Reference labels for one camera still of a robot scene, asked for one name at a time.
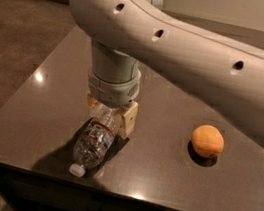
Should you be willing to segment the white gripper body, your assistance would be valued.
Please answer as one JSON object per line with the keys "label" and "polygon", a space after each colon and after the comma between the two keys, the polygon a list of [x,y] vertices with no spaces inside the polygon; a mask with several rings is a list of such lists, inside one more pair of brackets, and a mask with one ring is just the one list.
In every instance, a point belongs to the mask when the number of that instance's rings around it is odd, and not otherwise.
{"label": "white gripper body", "polygon": [[89,70],[88,80],[88,88],[93,97],[98,102],[116,109],[134,103],[140,92],[141,73],[138,72],[135,77],[127,82],[117,84],[105,82],[94,75],[92,70]]}

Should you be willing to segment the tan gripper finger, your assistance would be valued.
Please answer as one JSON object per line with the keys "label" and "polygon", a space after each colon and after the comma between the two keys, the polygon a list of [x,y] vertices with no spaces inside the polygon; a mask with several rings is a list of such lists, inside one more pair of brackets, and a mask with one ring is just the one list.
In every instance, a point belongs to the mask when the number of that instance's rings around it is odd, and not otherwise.
{"label": "tan gripper finger", "polygon": [[93,97],[93,94],[92,93],[88,93],[87,94],[87,106],[89,108],[89,113],[91,115],[96,115],[98,114],[98,111],[100,111],[100,106],[101,106],[101,103],[98,102],[98,100],[96,98]]}
{"label": "tan gripper finger", "polygon": [[134,131],[138,109],[139,106],[137,102],[133,102],[129,106],[118,109],[118,112],[116,113],[117,132],[123,139],[128,137]]}

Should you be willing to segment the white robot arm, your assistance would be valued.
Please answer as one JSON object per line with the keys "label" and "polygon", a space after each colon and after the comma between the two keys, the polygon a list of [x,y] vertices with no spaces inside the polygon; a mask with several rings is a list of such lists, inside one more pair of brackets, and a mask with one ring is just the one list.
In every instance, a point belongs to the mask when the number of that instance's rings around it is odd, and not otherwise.
{"label": "white robot arm", "polygon": [[131,103],[141,62],[222,114],[264,148],[264,50],[180,22],[163,0],[69,0],[92,40],[89,90],[109,107]]}

